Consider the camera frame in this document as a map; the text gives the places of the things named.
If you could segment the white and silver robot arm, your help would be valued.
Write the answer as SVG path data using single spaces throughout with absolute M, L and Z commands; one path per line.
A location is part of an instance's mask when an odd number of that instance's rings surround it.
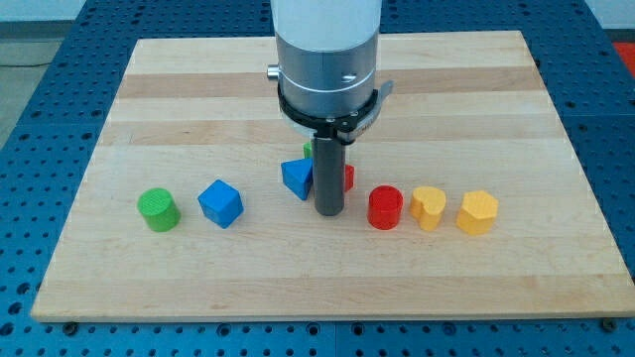
M 381 0 L 272 0 L 281 112 L 310 137 L 353 142 L 376 120 L 390 83 L 375 73 Z

